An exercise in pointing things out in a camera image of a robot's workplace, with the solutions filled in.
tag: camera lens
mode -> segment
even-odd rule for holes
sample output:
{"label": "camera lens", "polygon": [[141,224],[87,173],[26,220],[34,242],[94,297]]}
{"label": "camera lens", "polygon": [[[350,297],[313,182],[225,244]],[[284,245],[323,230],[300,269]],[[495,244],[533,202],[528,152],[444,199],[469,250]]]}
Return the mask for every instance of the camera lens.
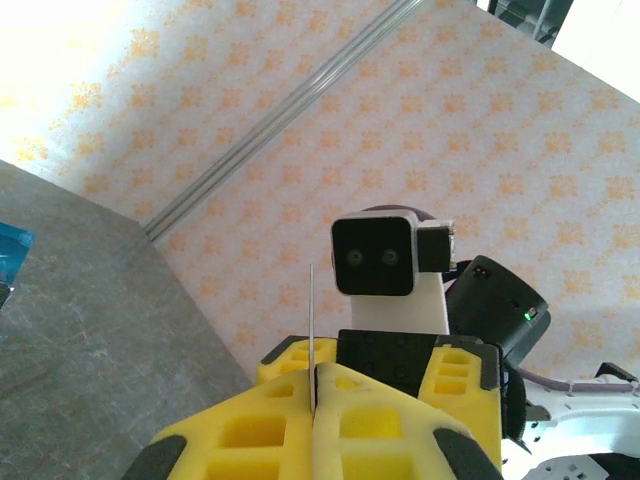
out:
{"label": "camera lens", "polygon": [[393,267],[396,263],[398,263],[398,252],[395,250],[385,250],[382,254],[382,263],[389,267]]}
{"label": "camera lens", "polygon": [[362,263],[363,259],[364,259],[364,257],[363,257],[362,252],[360,250],[351,250],[347,254],[347,262],[352,267],[357,267],[358,265],[360,265]]}

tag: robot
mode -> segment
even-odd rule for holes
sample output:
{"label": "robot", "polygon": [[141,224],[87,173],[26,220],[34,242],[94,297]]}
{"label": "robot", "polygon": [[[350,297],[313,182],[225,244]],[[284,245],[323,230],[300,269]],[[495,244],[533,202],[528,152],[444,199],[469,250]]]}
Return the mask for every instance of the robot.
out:
{"label": "robot", "polygon": [[521,369],[548,305],[490,258],[456,262],[452,221],[382,206],[331,237],[352,328],[315,338],[311,300],[309,334],[269,352],[254,388],[167,427],[123,479],[597,480],[573,456],[640,457],[637,378],[609,363],[584,382]]}

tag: yellow foam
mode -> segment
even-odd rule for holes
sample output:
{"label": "yellow foam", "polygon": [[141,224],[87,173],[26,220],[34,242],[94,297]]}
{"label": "yellow foam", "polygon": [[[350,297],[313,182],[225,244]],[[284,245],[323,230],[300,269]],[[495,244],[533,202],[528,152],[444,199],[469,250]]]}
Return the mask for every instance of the yellow foam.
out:
{"label": "yellow foam", "polygon": [[293,371],[254,387],[156,436],[187,446],[169,480],[310,480],[309,374]]}
{"label": "yellow foam", "polygon": [[464,423],[491,462],[502,468],[500,387],[480,388],[482,359],[450,345],[433,349],[418,399]]}
{"label": "yellow foam", "polygon": [[342,365],[317,374],[314,480],[456,480],[432,432],[463,424]]}
{"label": "yellow foam", "polygon": [[[335,362],[338,341],[335,338],[314,339],[314,363]],[[259,364],[256,385],[268,382],[283,373],[309,369],[309,339],[292,343],[269,365]]]}

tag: gray floor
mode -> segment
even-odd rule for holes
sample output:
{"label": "gray floor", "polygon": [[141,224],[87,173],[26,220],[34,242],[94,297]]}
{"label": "gray floor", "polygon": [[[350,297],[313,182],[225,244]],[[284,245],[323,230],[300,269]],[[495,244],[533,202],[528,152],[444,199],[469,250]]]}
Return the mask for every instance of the gray floor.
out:
{"label": "gray floor", "polygon": [[0,221],[36,234],[0,311],[0,478],[119,478],[249,386],[134,222],[3,162]]}

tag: patterned wall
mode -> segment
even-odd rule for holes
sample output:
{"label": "patterned wall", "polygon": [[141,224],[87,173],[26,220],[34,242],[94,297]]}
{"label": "patterned wall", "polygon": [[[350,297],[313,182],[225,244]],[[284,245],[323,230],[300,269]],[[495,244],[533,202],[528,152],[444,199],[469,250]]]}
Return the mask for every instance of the patterned wall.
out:
{"label": "patterned wall", "polygon": [[147,222],[389,3],[4,7],[0,158]]}
{"label": "patterned wall", "polygon": [[161,245],[241,364],[349,325],[329,226],[384,203],[458,223],[534,285],[553,325],[528,360],[546,374],[640,370],[640,108],[463,1],[426,1],[383,45]]}

